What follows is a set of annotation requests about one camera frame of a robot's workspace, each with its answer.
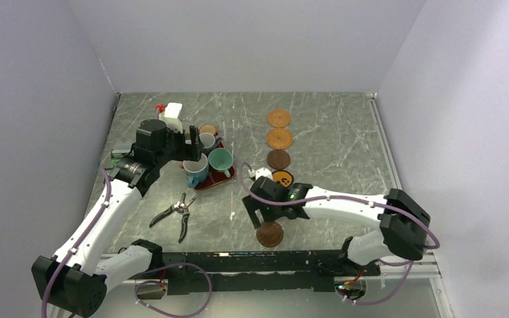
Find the teal green cup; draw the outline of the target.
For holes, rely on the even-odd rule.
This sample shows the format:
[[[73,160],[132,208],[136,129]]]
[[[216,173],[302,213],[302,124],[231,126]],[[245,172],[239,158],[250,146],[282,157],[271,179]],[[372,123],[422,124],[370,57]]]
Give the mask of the teal green cup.
[[[231,177],[231,167],[233,166],[233,155],[225,148],[216,148],[209,153],[208,162],[210,166],[223,173],[227,178]]]

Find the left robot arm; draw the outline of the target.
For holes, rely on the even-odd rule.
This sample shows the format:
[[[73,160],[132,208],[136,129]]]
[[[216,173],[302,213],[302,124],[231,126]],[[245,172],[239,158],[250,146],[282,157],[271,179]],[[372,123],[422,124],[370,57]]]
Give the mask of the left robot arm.
[[[101,255],[129,210],[158,180],[160,169],[171,161],[197,162],[202,151],[194,125],[186,132],[178,119],[140,124],[130,152],[111,171],[101,172],[105,187],[80,226],[50,258],[34,261],[31,272],[42,300],[41,317],[47,316],[49,304],[90,317],[121,282],[140,273],[147,278],[162,273],[162,247],[147,240],[135,241],[108,261],[101,261]]]

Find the orange black rubber coaster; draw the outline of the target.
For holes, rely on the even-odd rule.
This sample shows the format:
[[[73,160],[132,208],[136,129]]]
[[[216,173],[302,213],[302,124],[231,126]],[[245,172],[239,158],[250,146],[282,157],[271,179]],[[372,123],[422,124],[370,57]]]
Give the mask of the orange black rubber coaster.
[[[277,170],[272,173],[272,179],[274,182],[289,188],[294,183],[294,176],[286,170]]]

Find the dark wood coaster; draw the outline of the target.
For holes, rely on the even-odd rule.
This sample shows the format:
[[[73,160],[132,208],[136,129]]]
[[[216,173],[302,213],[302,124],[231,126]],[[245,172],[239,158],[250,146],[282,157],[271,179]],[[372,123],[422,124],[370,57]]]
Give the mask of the dark wood coaster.
[[[290,155],[285,150],[274,149],[266,157],[267,164],[276,170],[286,169],[290,163]]]
[[[284,238],[282,226],[273,222],[263,222],[256,230],[256,239],[264,247],[273,248],[278,246]]]

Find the dark blue white mug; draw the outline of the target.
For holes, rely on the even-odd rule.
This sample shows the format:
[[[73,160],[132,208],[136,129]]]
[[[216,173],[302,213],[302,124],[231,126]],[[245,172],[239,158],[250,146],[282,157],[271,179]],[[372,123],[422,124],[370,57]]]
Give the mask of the dark blue white mug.
[[[221,144],[222,137],[215,136],[210,132],[202,132],[199,134],[199,140],[203,144],[202,152],[208,156],[211,151],[216,149]]]

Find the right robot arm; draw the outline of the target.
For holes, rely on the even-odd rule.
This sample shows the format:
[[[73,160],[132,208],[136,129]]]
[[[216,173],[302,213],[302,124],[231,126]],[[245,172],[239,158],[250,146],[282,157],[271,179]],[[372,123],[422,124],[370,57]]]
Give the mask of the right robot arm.
[[[280,218],[335,219],[366,226],[369,232],[348,238],[339,267],[354,275],[364,265],[385,256],[418,261],[428,249],[431,217],[405,191],[392,188],[385,195],[340,193],[311,184],[284,187],[260,176],[242,199],[253,227]]]

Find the woven rattan coaster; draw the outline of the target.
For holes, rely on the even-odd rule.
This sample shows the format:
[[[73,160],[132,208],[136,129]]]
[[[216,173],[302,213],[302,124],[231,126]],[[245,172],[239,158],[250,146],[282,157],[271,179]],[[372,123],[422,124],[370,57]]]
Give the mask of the woven rattan coaster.
[[[291,115],[284,109],[275,109],[266,116],[269,125],[275,128],[284,128],[289,125]]]
[[[292,133],[285,128],[273,128],[266,134],[267,144],[277,150],[284,150],[289,148],[294,141]]]

